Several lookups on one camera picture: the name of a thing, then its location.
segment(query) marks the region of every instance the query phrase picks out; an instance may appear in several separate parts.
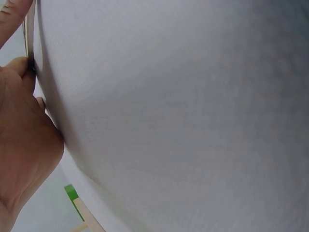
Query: skin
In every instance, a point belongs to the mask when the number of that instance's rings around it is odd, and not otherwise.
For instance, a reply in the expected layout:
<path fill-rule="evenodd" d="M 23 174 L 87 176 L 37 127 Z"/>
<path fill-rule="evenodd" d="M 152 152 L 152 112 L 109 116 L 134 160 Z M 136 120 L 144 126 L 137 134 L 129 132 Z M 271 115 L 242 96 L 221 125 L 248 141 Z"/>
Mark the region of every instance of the skin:
<path fill-rule="evenodd" d="M 0 49 L 23 22 L 32 0 L 7 0 L 0 12 Z M 63 155 L 62 137 L 33 97 L 35 75 L 25 57 L 0 67 L 0 232 L 16 218 Z"/>

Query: white fabric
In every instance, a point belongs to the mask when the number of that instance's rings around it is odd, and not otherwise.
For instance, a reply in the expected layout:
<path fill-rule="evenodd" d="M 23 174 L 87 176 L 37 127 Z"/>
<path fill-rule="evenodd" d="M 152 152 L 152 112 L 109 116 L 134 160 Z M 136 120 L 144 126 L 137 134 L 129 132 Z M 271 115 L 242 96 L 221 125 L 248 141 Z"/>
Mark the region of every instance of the white fabric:
<path fill-rule="evenodd" d="M 308 230 L 309 6 L 275 2 L 38 1 L 38 76 L 107 232 Z"/>

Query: white cloth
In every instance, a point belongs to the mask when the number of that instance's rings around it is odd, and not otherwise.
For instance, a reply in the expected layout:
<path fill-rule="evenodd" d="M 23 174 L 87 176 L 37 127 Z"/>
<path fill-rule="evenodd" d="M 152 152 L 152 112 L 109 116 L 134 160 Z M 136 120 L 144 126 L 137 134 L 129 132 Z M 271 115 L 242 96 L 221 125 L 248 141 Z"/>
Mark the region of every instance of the white cloth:
<path fill-rule="evenodd" d="M 81 170 L 136 219 L 128 231 L 308 230 L 307 1 L 37 9 L 49 110 Z"/>

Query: green object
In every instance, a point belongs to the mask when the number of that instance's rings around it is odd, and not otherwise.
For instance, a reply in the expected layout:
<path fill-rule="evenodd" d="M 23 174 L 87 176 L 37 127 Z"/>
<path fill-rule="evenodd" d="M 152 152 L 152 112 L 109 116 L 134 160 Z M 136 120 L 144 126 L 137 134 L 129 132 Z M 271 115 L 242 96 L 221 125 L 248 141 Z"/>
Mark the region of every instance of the green object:
<path fill-rule="evenodd" d="M 77 207 L 76 207 L 76 205 L 75 205 L 75 203 L 74 203 L 74 200 L 75 200 L 76 198 L 78 198 L 78 194 L 77 194 L 75 188 L 73 187 L 73 185 L 67 185 L 67 186 L 64 187 L 64 189 L 65 189 L 65 191 L 67 192 L 67 195 L 69 196 L 69 199 L 70 199 L 71 202 L 73 203 L 73 205 L 74 205 L 74 207 L 75 207 L 77 213 L 79 214 L 79 216 L 81 217 L 81 219 L 82 219 L 83 221 L 85 221 L 84 218 L 83 218 L 83 216 L 82 216 L 81 213 L 78 211 L 78 209 L 77 209 Z"/>

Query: wooden strip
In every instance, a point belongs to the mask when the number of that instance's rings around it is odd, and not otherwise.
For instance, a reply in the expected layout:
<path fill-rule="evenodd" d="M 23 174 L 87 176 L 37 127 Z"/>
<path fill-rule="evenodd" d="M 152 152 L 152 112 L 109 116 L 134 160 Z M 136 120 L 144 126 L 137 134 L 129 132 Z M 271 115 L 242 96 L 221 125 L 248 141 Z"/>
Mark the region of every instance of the wooden strip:
<path fill-rule="evenodd" d="M 105 232 L 105 230 L 101 227 L 98 221 L 94 218 L 94 216 L 88 210 L 87 206 L 82 201 L 82 199 L 77 198 L 74 200 L 74 203 L 92 232 Z"/>
<path fill-rule="evenodd" d="M 36 5 L 36 0 L 33 0 L 33 3 L 23 23 L 26 54 L 28 56 L 29 63 L 32 67 L 34 67 L 33 32 L 34 32 L 35 5 Z"/>
<path fill-rule="evenodd" d="M 88 228 L 87 223 L 83 222 L 80 226 L 75 227 L 74 229 L 72 229 L 71 232 L 81 232 L 81 231 L 83 231 L 83 230 L 85 230 L 87 228 Z"/>

